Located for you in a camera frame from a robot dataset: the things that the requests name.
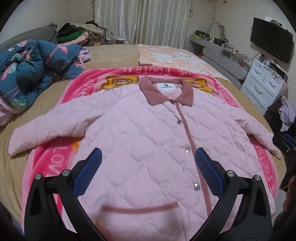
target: white curtain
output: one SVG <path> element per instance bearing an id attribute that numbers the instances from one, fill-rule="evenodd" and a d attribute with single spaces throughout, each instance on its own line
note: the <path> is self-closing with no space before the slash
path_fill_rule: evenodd
<path id="1" fill-rule="evenodd" d="M 96 22 L 130 44 L 183 48 L 191 0 L 96 0 Z"/>
<path id="2" fill-rule="evenodd" d="M 135 39 L 139 0 L 96 0 L 96 23 L 105 27 L 107 39 Z"/>

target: lavender clothing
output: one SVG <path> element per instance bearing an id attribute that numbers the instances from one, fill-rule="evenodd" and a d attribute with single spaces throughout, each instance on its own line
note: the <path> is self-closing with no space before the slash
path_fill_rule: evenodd
<path id="1" fill-rule="evenodd" d="M 89 52 L 88 49 L 83 48 L 80 52 L 79 52 L 79 58 L 80 61 L 82 62 L 88 62 L 91 59 L 91 53 Z"/>
<path id="2" fill-rule="evenodd" d="M 16 111 L 15 109 L 11 108 L 0 97 L 0 126 L 6 125 L 11 120 L 11 118 L 17 113 L 19 113 L 19 111 Z"/>
<path id="3" fill-rule="evenodd" d="M 285 96 L 281 98 L 282 107 L 279 108 L 279 114 L 281 121 L 283 122 L 282 128 L 280 129 L 281 132 L 288 131 L 290 126 L 294 123 L 295 120 L 295 113 L 288 103 L 288 100 Z"/>

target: drawer handle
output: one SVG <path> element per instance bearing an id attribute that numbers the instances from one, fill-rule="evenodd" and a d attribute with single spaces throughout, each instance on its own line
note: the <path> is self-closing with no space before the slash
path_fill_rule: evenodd
<path id="1" fill-rule="evenodd" d="M 261 72 L 260 72 L 260 71 L 258 71 L 257 69 L 255 69 L 255 72 L 256 72 L 257 74 L 261 74 Z"/>
<path id="2" fill-rule="evenodd" d="M 250 96 L 248 96 L 248 99 L 250 99 Z M 255 103 L 253 101 L 251 101 L 253 103 L 253 105 L 255 105 Z"/>
<path id="3" fill-rule="evenodd" d="M 261 95 L 261 94 L 263 94 L 263 92 L 261 91 L 261 90 L 257 90 L 257 86 L 255 85 L 255 90 L 256 90 L 256 92 L 259 94 L 259 95 Z"/>
<path id="4" fill-rule="evenodd" d="M 270 83 L 270 85 L 271 85 L 272 88 L 275 88 L 276 87 L 275 85 L 272 84 L 271 81 L 269 81 L 269 83 Z"/>

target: metal screw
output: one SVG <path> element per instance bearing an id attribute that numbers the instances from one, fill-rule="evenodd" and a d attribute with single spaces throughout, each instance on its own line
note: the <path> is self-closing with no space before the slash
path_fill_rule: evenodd
<path id="1" fill-rule="evenodd" d="M 255 179 L 256 179 L 257 181 L 261 181 L 261 177 L 260 177 L 259 175 L 255 175 Z"/>
<path id="2" fill-rule="evenodd" d="M 35 175 L 35 179 L 36 180 L 40 179 L 41 177 L 42 177 L 42 175 L 40 173 L 38 173 L 38 174 Z"/>
<path id="3" fill-rule="evenodd" d="M 233 171 L 228 171 L 227 172 L 227 175 L 230 176 L 230 177 L 233 177 L 234 176 L 234 172 Z"/>
<path id="4" fill-rule="evenodd" d="M 70 174 L 70 171 L 69 171 L 68 169 L 63 170 L 63 172 L 62 172 L 62 175 L 63 175 L 63 176 L 67 176 L 67 175 L 69 175 L 69 174 Z"/>
<path id="5" fill-rule="evenodd" d="M 194 190 L 197 191 L 197 190 L 200 190 L 200 185 L 198 185 L 197 183 L 194 184 Z"/>

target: television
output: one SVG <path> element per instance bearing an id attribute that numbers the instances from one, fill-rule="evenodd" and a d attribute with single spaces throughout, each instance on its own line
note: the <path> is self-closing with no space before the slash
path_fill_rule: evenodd
<path id="1" fill-rule="evenodd" d="M 293 34 L 274 23 L 254 18 L 251 42 L 289 63 L 294 48 Z"/>

